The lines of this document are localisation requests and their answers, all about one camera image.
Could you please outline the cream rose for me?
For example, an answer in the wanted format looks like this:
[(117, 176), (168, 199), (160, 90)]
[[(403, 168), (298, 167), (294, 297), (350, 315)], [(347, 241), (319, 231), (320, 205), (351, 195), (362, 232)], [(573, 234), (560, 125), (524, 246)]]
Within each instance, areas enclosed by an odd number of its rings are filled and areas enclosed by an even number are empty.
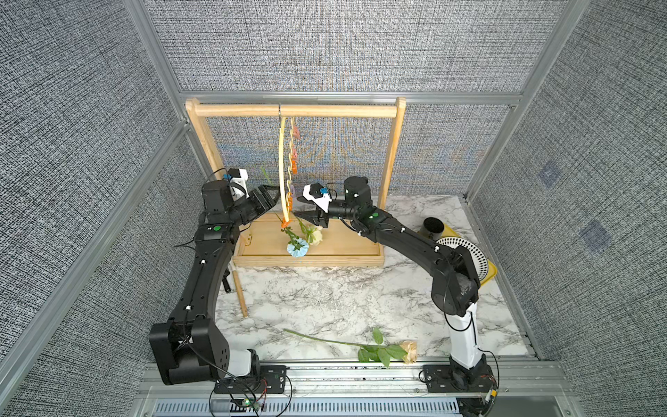
[(322, 227), (310, 225), (307, 226), (302, 220), (297, 219), (300, 224), (300, 230), (302, 231), (302, 238), (309, 243), (310, 247), (318, 246), (323, 240)]

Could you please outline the blue flower with stem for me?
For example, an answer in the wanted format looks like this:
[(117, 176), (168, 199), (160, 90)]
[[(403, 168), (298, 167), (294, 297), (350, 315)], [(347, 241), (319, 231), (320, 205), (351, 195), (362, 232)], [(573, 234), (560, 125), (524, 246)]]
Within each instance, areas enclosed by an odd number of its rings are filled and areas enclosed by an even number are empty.
[(286, 227), (281, 231), (285, 233), (289, 238), (287, 245), (287, 252), (292, 257), (300, 258), (307, 255), (307, 252), (309, 250), (309, 243), (305, 239), (301, 238), (300, 236), (297, 236), (297, 234), (295, 234), (295, 232), (290, 227)]

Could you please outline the peach rose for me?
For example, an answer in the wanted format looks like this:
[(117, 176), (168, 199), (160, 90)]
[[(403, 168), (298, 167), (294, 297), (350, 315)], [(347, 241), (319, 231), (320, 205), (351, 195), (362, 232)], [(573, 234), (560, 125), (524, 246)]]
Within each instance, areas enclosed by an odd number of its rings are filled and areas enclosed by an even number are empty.
[(374, 328), (372, 332), (373, 342), (356, 343), (343, 342), (331, 339), (324, 339), (312, 335), (306, 335), (295, 330), (284, 328), (285, 333), (295, 335), (303, 339), (330, 343), (336, 345), (343, 345), (357, 348), (357, 358), (361, 363), (378, 362), (384, 368), (390, 368), (393, 360), (402, 361), (405, 364), (415, 364), (418, 359), (418, 351), (415, 341), (404, 341), (401, 343), (386, 343), (384, 335), (379, 328)]

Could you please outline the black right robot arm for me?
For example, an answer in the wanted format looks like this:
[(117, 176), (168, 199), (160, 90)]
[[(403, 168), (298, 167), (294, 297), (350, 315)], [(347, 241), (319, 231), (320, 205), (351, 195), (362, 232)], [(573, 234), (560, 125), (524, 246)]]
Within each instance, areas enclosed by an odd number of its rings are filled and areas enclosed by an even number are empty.
[(298, 200), (314, 206), (295, 212), (300, 219), (323, 228), (333, 218), (349, 221), (359, 236), (392, 248), (427, 271), (432, 277), (431, 299), (451, 330), (452, 362), (466, 370), (478, 366), (483, 356), (476, 326), (481, 282), (468, 248), (436, 243), (404, 226), (373, 203), (366, 177), (347, 178), (340, 199), (316, 182), (306, 185)]

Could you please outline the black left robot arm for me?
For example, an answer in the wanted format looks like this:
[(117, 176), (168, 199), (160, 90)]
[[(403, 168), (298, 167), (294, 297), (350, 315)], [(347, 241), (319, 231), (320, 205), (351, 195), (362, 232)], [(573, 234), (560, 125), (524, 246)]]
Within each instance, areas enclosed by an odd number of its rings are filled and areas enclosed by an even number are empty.
[(280, 190), (261, 185), (234, 198), (236, 187), (228, 180), (217, 180), (201, 188), (204, 210), (188, 244), (195, 252), (189, 279), (168, 320), (156, 323), (149, 332), (149, 344), (166, 385), (224, 379), (254, 384), (260, 380), (257, 353), (231, 349), (215, 324), (215, 305), (241, 226), (272, 210), (280, 200)]

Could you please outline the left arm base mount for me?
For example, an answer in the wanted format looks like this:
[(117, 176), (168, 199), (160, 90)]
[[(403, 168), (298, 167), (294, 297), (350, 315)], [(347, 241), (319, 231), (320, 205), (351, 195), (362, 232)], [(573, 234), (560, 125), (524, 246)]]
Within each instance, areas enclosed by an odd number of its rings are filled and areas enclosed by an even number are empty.
[(252, 370), (249, 375), (232, 377), (226, 376), (215, 384), (216, 394), (247, 394), (256, 397), (261, 394), (283, 394), (287, 383), (286, 366), (261, 365)]

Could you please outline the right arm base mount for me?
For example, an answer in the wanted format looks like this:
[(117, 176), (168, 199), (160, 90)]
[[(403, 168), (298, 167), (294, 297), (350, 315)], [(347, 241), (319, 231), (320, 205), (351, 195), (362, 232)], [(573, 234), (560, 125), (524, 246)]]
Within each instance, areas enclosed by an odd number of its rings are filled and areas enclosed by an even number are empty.
[(486, 364), (471, 369), (458, 365), (425, 365), (418, 378), (431, 394), (481, 394), (498, 388), (492, 369)]

